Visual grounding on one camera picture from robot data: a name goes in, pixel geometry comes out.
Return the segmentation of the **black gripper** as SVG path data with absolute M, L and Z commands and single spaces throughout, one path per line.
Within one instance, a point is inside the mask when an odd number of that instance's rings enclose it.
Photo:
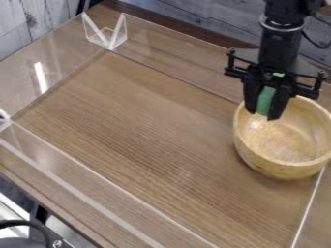
M 275 86 L 271 75 L 285 75 L 271 98 L 269 121 L 281 118 L 291 97 L 318 99 L 322 82 L 327 79 L 327 74 L 299 55 L 303 36 L 303 27 L 277 29 L 266 26 L 259 48 L 231 48 L 227 52 L 226 74 L 242 79 L 245 106 L 250 113 L 257 112 L 263 87 Z

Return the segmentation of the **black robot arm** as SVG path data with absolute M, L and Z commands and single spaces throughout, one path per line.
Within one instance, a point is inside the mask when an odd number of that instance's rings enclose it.
M 243 83 L 245 107 L 269 120 L 281 118 L 293 98 L 319 98 L 329 74 L 299 55 L 306 19 L 317 17 L 326 0 L 265 0 L 263 35 L 257 48 L 227 51 L 226 74 Z

